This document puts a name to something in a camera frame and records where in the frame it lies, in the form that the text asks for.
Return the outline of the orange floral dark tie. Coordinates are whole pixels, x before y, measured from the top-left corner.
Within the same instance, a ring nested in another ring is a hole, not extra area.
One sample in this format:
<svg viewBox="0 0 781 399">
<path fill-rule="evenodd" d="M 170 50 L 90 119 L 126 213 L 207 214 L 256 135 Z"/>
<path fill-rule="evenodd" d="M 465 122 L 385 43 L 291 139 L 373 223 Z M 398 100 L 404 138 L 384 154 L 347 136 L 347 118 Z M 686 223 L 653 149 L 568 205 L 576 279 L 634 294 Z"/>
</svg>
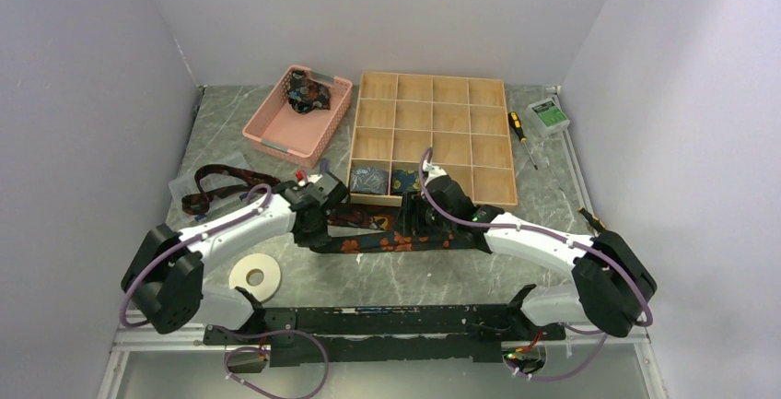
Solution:
<svg viewBox="0 0 781 399">
<path fill-rule="evenodd" d="M 309 248 L 320 254 L 359 254 L 382 252 L 426 252 L 438 250 L 478 250 L 491 254 L 484 240 L 471 234 L 439 233 L 427 236 L 403 236 L 398 232 L 380 232 L 331 238 L 321 246 Z"/>
</svg>

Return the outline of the red patterned dark tie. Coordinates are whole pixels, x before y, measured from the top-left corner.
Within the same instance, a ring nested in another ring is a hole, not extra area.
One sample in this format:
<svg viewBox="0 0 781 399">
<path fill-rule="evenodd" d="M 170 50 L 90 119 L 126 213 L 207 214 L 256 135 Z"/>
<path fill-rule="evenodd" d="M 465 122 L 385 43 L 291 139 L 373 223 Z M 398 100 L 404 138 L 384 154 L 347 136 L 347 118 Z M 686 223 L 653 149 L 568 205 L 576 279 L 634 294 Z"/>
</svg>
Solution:
<svg viewBox="0 0 781 399">
<path fill-rule="evenodd" d="M 244 200 L 258 184 L 274 187 L 279 183 L 280 180 L 273 175 L 212 163 L 169 182 L 169 190 L 184 219 L 202 221 L 220 206 L 232 200 Z M 335 227 L 390 231 L 398 215 L 397 207 L 342 202 L 330 212 L 329 224 Z"/>
</svg>

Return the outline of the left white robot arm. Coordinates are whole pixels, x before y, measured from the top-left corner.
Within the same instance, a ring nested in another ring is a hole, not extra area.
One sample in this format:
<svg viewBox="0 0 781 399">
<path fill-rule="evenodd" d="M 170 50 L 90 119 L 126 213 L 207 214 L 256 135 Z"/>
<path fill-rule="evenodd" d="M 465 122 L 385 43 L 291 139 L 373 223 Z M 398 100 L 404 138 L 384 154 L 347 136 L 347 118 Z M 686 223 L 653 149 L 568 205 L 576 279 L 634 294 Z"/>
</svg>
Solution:
<svg viewBox="0 0 781 399">
<path fill-rule="evenodd" d="M 246 288 L 209 286 L 205 278 L 250 247 L 286 234 L 300 247 L 325 245 L 331 239 L 328 217 L 348 194 L 330 172 L 303 182 L 260 183 L 249 190 L 245 206 L 216 220 L 179 231 L 166 224 L 149 230 L 122 278 L 120 324 L 150 324 L 170 334 L 195 322 L 243 344 L 257 341 L 265 330 L 259 296 Z"/>
</svg>

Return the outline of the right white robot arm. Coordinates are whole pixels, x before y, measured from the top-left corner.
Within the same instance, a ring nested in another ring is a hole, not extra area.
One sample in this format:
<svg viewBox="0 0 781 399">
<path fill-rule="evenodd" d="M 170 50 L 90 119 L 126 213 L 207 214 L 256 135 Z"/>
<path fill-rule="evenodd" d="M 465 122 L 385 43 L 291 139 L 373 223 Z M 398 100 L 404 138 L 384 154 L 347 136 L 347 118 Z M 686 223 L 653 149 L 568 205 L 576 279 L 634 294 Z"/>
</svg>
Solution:
<svg viewBox="0 0 781 399">
<path fill-rule="evenodd" d="M 567 278 L 554 288 L 527 285 L 508 303 L 507 326 L 519 339 L 569 323 L 626 337 L 654 322 L 649 302 L 658 285 L 614 231 L 599 227 L 594 235 L 577 235 L 542 227 L 497 206 L 475 204 L 448 175 L 404 193 L 400 215 L 404 236 L 441 237 L 453 250 L 511 256 Z"/>
</svg>

